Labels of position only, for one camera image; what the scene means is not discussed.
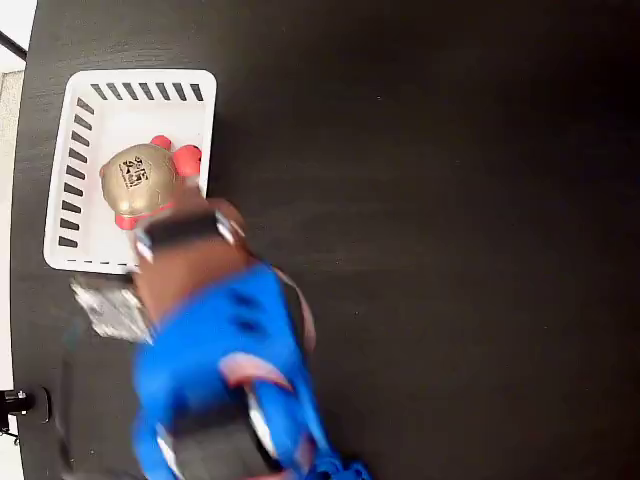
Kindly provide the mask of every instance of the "black table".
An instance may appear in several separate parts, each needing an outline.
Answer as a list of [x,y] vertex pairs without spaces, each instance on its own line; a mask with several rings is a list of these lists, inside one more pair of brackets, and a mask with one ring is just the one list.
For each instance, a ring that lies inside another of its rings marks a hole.
[[[40,2],[14,178],[16,384],[55,403],[80,315],[41,253],[67,80],[202,68],[219,86],[209,191],[310,297],[339,448],[385,479],[637,478],[629,3]],[[79,346],[83,467],[135,469],[131,350]],[[53,427],[20,435],[25,478],[55,477]]]

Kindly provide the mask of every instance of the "basket slot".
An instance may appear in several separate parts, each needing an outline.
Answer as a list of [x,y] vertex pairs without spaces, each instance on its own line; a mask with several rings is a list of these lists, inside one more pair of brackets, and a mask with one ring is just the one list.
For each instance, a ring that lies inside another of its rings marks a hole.
[[116,88],[115,84],[107,83],[107,88],[111,91],[111,93],[113,93],[114,97],[116,97],[118,100],[122,100],[122,95],[120,95],[120,92]]
[[85,112],[87,112],[90,115],[93,115],[95,113],[95,110],[93,109],[93,107],[91,107],[91,105],[89,105],[87,102],[82,100],[80,97],[78,97],[78,102],[76,103],[76,105],[78,105],[81,109],[83,109]]
[[86,128],[87,130],[91,131],[93,130],[93,127],[91,126],[91,124],[89,122],[87,122],[84,118],[82,118],[80,115],[76,114],[73,117],[73,123],[80,125],[81,127]]
[[58,237],[58,245],[61,247],[78,248],[78,242],[71,240],[70,238],[63,237],[62,235]]
[[162,98],[164,98],[165,100],[171,100],[171,97],[169,97],[169,92],[167,92],[167,87],[164,86],[164,83],[157,82],[156,88],[160,92],[160,95],[162,95]]
[[192,83],[191,91],[196,96],[196,100],[198,100],[199,102],[202,102],[204,100],[202,98],[202,92],[200,91],[200,85],[198,85],[197,83]]
[[78,205],[76,205],[75,203],[67,202],[66,200],[62,201],[62,209],[66,212],[82,213],[82,209]]
[[106,100],[107,96],[104,94],[104,92],[102,91],[102,88],[100,88],[100,85],[98,85],[97,83],[92,83],[91,84],[91,88],[93,88],[93,90],[98,94],[98,96],[103,99]]
[[148,100],[154,99],[153,94],[151,93],[151,89],[149,88],[149,85],[147,85],[146,83],[139,83],[138,85],[140,85],[140,89],[145,94]]
[[187,97],[184,94],[184,90],[182,89],[182,85],[180,83],[174,83],[173,84],[173,88],[175,89],[176,93],[178,94],[178,97],[180,98],[180,100],[182,100],[183,102],[187,101]]
[[65,193],[70,193],[71,195],[75,195],[77,197],[82,197],[84,192],[78,187],[74,187],[70,183],[64,182],[64,191]]
[[84,155],[82,155],[80,152],[78,152],[77,150],[74,150],[73,148],[69,149],[69,157],[73,158],[74,160],[78,160],[79,162],[82,163],[87,163],[87,157],[85,157]]
[[73,178],[77,178],[78,180],[84,180],[86,175],[78,170],[77,168],[73,168],[71,165],[67,165],[67,169],[65,173]]
[[123,83],[122,86],[133,100],[138,100],[138,94],[135,92],[130,83]]
[[60,219],[60,228],[66,228],[68,230],[75,230],[77,232],[78,230],[80,230],[80,225],[78,225],[75,222],[71,222],[71,221],[67,220],[66,218],[61,218]]
[[80,145],[84,145],[85,147],[89,146],[89,140],[84,138],[82,135],[80,135],[75,130],[73,130],[71,132],[71,140],[73,140],[74,142],[78,142]]

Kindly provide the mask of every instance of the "blue plastic part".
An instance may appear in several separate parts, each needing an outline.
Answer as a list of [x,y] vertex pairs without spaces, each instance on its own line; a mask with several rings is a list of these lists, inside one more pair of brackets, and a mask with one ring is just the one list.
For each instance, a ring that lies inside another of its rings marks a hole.
[[[219,364],[238,352],[273,365],[293,387],[290,391],[262,380],[250,385],[283,467],[301,479],[311,479],[313,471],[340,480],[369,478],[344,476],[349,470],[342,468],[329,447],[280,281],[268,265],[257,264],[203,290],[170,313],[164,325],[153,345],[140,347],[134,365],[141,404],[134,448],[150,480],[175,479],[157,441],[174,414],[204,410],[231,399]],[[304,474],[297,453],[308,437],[316,444],[323,466]],[[333,465],[329,459],[339,466],[335,472],[327,470]]]

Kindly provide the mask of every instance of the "white wall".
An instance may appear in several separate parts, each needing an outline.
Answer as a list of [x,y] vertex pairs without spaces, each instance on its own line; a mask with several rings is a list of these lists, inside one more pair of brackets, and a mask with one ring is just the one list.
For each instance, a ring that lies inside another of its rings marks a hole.
[[[11,331],[9,316],[9,230],[11,224],[11,187],[13,160],[18,130],[18,109],[24,72],[0,73],[0,390],[13,389]],[[11,431],[17,425],[10,418]],[[6,480],[22,480],[20,447],[13,439],[0,437],[0,470]]]
[[[37,0],[0,0],[0,30],[22,45],[29,47],[33,15]],[[24,70],[24,62],[0,47],[0,73]]]

